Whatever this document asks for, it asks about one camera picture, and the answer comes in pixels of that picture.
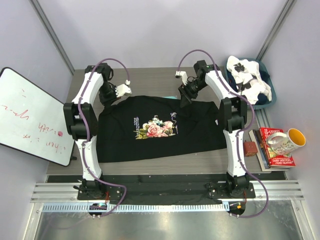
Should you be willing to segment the black floral t-shirt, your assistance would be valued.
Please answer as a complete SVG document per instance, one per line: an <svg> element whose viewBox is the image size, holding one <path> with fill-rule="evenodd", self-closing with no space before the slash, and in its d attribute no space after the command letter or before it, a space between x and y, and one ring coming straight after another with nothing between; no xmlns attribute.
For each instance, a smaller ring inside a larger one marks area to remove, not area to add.
<svg viewBox="0 0 320 240"><path fill-rule="evenodd" d="M100 163L179 156L225 149L214 102L133 96L105 107L98 118L96 151Z"/></svg>

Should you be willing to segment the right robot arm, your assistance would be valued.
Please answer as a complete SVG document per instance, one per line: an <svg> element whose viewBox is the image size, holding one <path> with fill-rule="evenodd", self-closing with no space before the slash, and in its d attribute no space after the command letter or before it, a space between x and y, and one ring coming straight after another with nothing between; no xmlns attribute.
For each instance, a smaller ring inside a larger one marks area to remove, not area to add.
<svg viewBox="0 0 320 240"><path fill-rule="evenodd" d="M231 88L216 64L208 65L205 60L200 60L193 68L196 73L193 80L189 80L187 73L179 68L175 72L175 77L182 81L178 88L181 95L180 106L183 108L190 105L199 91L207 86L220 100L217 124L224 134L228 156L225 190L230 197L239 198L250 186L243 141L248 104Z"/></svg>

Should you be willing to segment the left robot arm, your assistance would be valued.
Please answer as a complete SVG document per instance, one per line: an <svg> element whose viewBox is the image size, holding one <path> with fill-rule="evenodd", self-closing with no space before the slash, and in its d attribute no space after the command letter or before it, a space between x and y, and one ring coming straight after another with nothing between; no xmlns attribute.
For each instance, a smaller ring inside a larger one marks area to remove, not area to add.
<svg viewBox="0 0 320 240"><path fill-rule="evenodd" d="M119 99L116 86L110 83L114 70L107 64L87 66L83 84L72 102L63 105L67 132L72 136L79 150L82 164L82 180L78 190L79 200L102 200L107 187L102 183L104 176L97 157L97 135L99 124L93 109L96 97L109 107Z"/></svg>

